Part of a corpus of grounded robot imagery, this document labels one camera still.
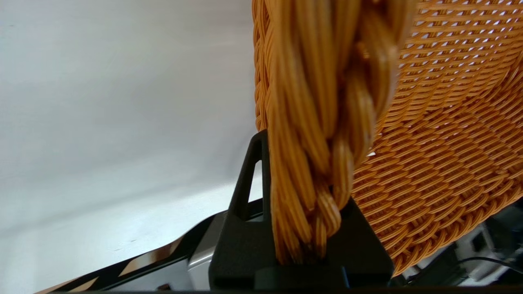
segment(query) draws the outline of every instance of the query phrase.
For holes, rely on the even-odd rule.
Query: silver metal part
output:
[[[168,265],[146,274],[109,291],[156,291],[159,286],[168,284],[171,290],[193,290],[187,273],[187,260]]]
[[[216,214],[189,260],[188,272],[194,290],[210,290],[209,265],[225,222],[227,212]]]

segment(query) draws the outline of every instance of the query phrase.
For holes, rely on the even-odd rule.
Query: wicker basket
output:
[[[271,15],[253,2],[256,125],[269,128]],[[523,195],[523,4],[417,6],[394,99],[352,197],[396,274]]]

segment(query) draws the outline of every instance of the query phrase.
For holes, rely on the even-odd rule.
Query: white backdrop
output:
[[[249,0],[0,0],[0,292],[226,209],[256,132],[252,46]]]

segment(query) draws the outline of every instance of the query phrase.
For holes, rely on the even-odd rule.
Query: braided wicker handle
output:
[[[274,75],[266,107],[277,258],[314,262],[392,98],[416,3],[254,0],[253,13],[263,4],[275,13],[259,46],[274,53],[264,59]]]

